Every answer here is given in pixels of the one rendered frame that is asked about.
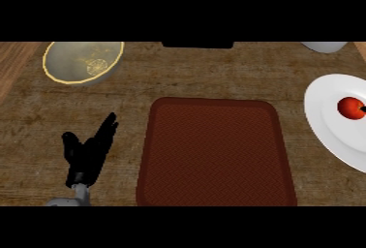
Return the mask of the dark red tray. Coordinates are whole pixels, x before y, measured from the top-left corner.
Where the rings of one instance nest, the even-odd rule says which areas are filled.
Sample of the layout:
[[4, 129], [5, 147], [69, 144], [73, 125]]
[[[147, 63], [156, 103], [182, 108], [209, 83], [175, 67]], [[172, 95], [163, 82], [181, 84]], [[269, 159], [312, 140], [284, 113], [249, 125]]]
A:
[[135, 201], [143, 206], [298, 204], [278, 116], [268, 103], [154, 100]]

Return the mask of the red tomato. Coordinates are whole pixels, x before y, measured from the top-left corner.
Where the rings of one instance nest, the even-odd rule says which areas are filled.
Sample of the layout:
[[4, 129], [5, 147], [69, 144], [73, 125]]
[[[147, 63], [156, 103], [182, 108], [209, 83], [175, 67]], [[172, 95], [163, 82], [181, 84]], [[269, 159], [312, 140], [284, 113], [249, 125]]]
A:
[[360, 110], [361, 107], [366, 105], [352, 97], [343, 97], [337, 102], [337, 112], [349, 120], [358, 120], [364, 117], [366, 113]]

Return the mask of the black rectangular object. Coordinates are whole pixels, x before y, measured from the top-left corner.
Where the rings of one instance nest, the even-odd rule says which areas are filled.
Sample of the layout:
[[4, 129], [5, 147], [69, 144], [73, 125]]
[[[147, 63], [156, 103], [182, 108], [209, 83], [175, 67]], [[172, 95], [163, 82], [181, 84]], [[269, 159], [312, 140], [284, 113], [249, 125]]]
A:
[[163, 47], [178, 48], [231, 48], [234, 42], [160, 42]]

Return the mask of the pale grey round object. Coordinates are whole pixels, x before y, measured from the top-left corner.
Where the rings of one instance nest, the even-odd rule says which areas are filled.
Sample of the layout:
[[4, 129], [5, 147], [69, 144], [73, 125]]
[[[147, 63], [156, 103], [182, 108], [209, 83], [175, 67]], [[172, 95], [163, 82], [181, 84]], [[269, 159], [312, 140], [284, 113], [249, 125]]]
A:
[[345, 42], [302, 42], [300, 44], [320, 53], [337, 52], [345, 46]]

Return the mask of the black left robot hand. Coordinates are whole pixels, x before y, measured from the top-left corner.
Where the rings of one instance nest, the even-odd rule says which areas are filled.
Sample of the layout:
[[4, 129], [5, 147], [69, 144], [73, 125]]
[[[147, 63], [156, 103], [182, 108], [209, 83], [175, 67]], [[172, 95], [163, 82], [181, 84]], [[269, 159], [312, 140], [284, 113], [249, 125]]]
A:
[[110, 113], [95, 135], [84, 143], [79, 142], [72, 132], [61, 134], [64, 159], [67, 161], [66, 186], [69, 188], [76, 184], [86, 187], [94, 184], [113, 144], [116, 126], [115, 114]]

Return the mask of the grey bowl with yellow rim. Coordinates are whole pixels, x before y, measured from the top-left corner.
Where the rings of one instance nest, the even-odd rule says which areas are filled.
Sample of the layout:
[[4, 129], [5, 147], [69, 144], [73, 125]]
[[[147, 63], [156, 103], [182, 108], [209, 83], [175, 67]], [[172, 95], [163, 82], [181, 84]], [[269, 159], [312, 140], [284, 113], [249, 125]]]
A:
[[53, 42], [41, 66], [50, 80], [88, 86], [106, 80], [120, 62], [123, 42]]

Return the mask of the white plate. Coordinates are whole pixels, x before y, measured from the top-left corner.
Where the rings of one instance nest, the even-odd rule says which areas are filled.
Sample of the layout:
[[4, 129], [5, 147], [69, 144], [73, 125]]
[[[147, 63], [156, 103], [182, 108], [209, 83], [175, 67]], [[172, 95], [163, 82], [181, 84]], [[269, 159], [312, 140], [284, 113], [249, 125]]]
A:
[[339, 160], [366, 173], [366, 115], [349, 120], [337, 112], [343, 97], [366, 105], [366, 80], [343, 75], [324, 75], [306, 86], [303, 114], [311, 131]]

